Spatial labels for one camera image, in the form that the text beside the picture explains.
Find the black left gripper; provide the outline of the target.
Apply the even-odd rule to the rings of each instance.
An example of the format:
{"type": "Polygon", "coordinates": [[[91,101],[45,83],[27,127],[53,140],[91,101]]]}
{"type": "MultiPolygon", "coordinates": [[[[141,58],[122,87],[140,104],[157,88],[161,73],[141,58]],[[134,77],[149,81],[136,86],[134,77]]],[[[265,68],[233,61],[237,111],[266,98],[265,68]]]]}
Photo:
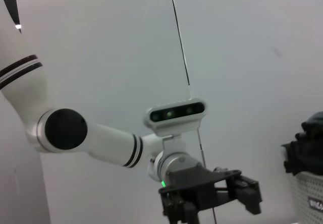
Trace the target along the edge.
{"type": "Polygon", "coordinates": [[[169,223],[199,224],[198,210],[238,200],[251,214],[261,214],[259,182],[242,176],[240,170],[214,172],[201,166],[167,174],[159,189],[163,215],[169,223]]]}

